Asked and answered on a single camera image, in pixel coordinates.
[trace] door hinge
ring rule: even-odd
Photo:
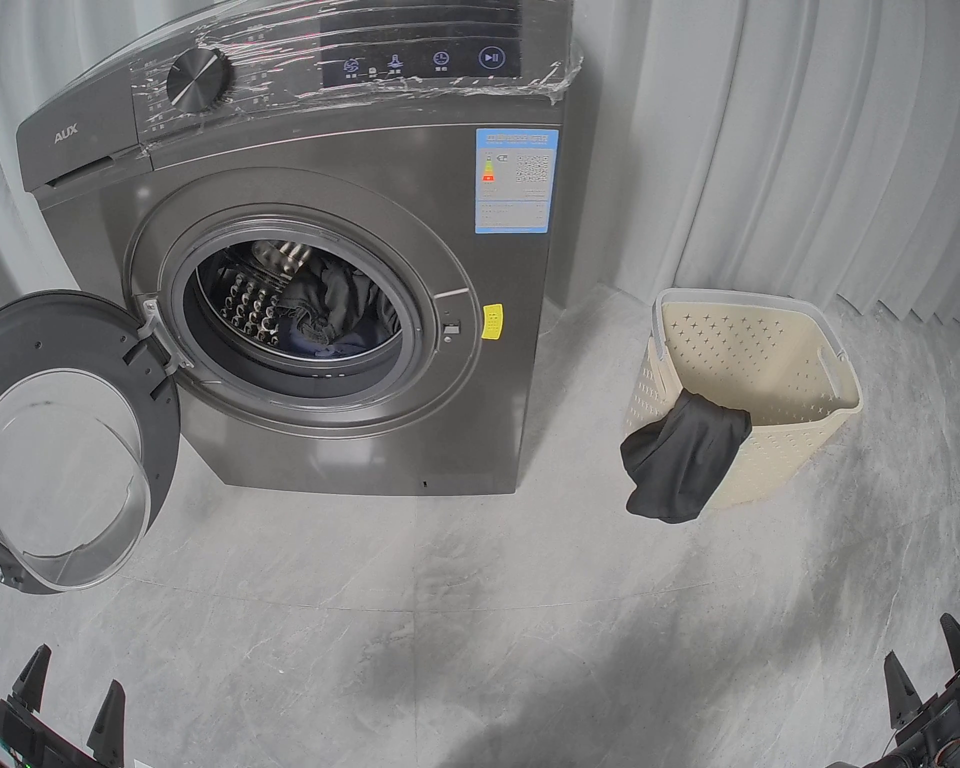
[[[160,316],[160,305],[156,301],[156,296],[143,299],[141,306],[143,307],[144,324],[137,329],[137,338],[142,341],[153,335],[159,342],[170,357],[170,362],[163,367],[166,374],[172,376],[178,368],[193,368],[193,361],[183,354],[180,346],[174,341],[170,331],[167,330],[167,326]]]

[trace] aux logo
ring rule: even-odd
[[[72,126],[67,126],[62,131],[57,131],[57,138],[54,139],[54,144],[62,141],[65,138],[70,138],[74,133],[77,132],[77,124],[74,123]]]

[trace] control knob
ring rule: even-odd
[[[170,104],[187,114],[206,111],[229,85],[227,57],[215,48],[191,48],[174,61],[167,74]]]

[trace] control panel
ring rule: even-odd
[[[338,0],[265,9],[172,36],[131,67],[141,141],[211,113],[297,107],[352,85],[522,75],[522,0]]]
[[[521,74],[519,0],[342,10],[323,26],[327,88],[397,77]]]

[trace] qr code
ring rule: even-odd
[[[516,180],[522,183],[550,181],[550,155],[517,155]]]

